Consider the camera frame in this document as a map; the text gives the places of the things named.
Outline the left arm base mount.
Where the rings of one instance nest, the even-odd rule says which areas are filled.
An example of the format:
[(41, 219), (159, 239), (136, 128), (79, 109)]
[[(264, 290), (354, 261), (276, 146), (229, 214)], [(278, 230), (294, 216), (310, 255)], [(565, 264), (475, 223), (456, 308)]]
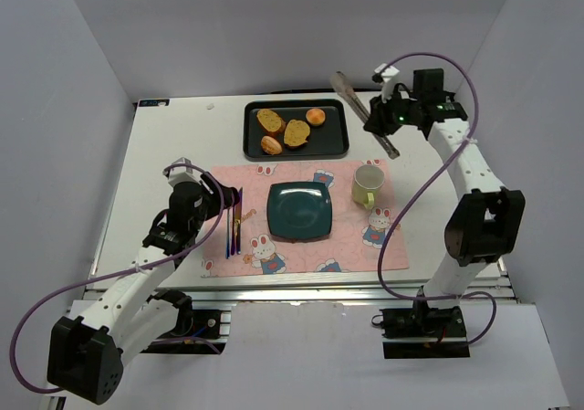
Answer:
[(178, 331), (164, 333), (143, 350), (144, 354), (219, 355), (230, 332), (228, 307), (194, 308), (190, 319)]

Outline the toast slice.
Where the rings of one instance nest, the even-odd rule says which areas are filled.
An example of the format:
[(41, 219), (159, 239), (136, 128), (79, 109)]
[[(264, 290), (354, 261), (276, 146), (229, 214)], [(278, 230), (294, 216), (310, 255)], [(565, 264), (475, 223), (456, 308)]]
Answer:
[(311, 128), (306, 121), (291, 120), (284, 132), (284, 144), (288, 148), (297, 148), (308, 142)]

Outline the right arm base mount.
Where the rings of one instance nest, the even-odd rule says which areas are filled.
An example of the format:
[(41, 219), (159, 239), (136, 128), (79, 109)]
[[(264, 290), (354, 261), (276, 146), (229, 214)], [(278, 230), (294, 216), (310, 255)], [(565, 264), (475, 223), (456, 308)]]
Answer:
[(464, 317), (459, 307), (417, 313), (384, 309), (371, 318), (381, 330), (388, 360), (458, 359), (470, 356)]

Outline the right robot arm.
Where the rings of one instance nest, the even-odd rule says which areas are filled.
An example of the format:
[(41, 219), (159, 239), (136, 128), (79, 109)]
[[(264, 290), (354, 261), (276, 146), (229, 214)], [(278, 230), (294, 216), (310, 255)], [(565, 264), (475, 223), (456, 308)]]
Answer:
[(397, 83), (390, 96), (370, 105), (370, 131), (388, 135), (409, 125), (422, 132), (458, 198), (444, 229), (439, 268), (411, 297), (409, 309), (384, 310), (380, 324), (389, 339), (439, 340), (461, 323), (460, 301), (470, 298), (467, 289), (478, 274), (514, 249), (526, 199), (490, 169), (474, 138), (478, 116), (468, 115), (445, 89), (442, 69), (417, 69), (410, 88)]

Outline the sesame bun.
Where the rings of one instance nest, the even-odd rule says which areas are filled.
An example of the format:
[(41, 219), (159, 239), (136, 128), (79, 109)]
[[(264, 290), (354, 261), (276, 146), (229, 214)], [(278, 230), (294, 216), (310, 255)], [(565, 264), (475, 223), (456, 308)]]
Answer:
[(264, 136), (261, 139), (261, 149), (265, 154), (268, 155), (279, 155), (283, 152), (283, 147), (281, 145), (281, 143), (271, 137), (271, 136)]

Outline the metal serving tongs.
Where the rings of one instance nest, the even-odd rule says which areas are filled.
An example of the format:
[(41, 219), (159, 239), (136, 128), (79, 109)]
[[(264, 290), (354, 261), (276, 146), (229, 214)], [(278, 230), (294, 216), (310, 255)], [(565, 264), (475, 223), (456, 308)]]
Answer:
[[(370, 112), (366, 109), (363, 102), (358, 98), (354, 88), (350, 85), (349, 79), (340, 71), (336, 71), (330, 78), (329, 82), (334, 91), (344, 99), (353, 110), (353, 112), (360, 118), (363, 123), (366, 123), (370, 118)], [(387, 137), (380, 137), (373, 134), (374, 139), (381, 146), (381, 148), (388, 154), (392, 160), (400, 156), (400, 152), (389, 141)]]

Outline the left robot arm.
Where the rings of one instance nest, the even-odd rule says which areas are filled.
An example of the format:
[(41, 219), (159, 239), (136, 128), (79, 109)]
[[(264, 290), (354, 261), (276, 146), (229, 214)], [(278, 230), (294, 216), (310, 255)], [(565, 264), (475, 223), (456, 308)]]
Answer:
[(76, 318), (63, 317), (51, 331), (47, 379), (96, 405), (107, 402), (124, 368), (160, 337), (180, 340), (193, 327), (191, 297), (159, 290), (184, 261), (203, 224), (238, 204), (234, 188), (205, 174), (172, 187), (167, 208), (152, 221), (129, 274)]

